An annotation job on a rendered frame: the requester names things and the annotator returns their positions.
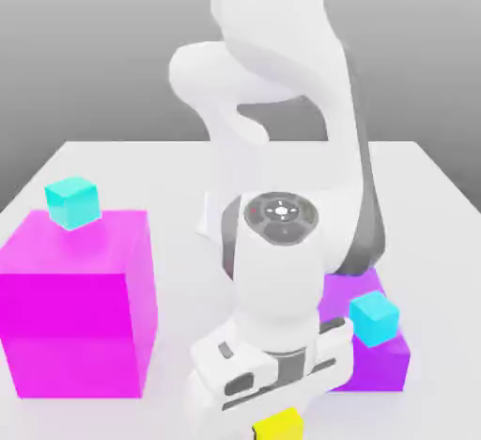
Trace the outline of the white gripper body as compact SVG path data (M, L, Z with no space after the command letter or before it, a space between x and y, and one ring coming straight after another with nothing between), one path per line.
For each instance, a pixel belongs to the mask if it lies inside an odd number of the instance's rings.
M237 338L226 322L191 349L189 417L195 440L230 440L289 407L303 411L353 373L353 324L329 320L316 341L297 351L267 353Z

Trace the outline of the small yellow cube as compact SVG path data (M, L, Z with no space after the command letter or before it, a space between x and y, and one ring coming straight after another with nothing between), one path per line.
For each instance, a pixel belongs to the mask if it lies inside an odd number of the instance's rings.
M295 408L259 420L252 427L254 440L303 440L304 422Z

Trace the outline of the small cyan cube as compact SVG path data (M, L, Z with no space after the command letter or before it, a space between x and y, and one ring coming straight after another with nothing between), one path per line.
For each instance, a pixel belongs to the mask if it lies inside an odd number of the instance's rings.
M50 219L72 231L101 218L97 185L82 177L69 177L44 187Z
M367 348L380 346L395 338L399 317L397 306L380 291L370 291L349 302L354 335Z

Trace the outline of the large purple box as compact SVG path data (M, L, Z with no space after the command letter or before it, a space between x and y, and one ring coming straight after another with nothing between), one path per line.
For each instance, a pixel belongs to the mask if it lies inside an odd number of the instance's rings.
M327 275L318 305L320 319L323 322L336 317L349 319L349 302L370 291L380 291L386 296L373 268L360 276ZM336 389L338 392L398 392L404 388L411 351L399 324L396 337L380 346L367 348L354 334L352 345L353 373L347 383Z

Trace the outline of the large magenta box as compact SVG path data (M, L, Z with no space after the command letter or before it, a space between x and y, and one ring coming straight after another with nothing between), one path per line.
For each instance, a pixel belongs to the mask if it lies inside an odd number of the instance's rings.
M147 212L66 231L36 210L0 247L0 343L20 398L142 397L157 326Z

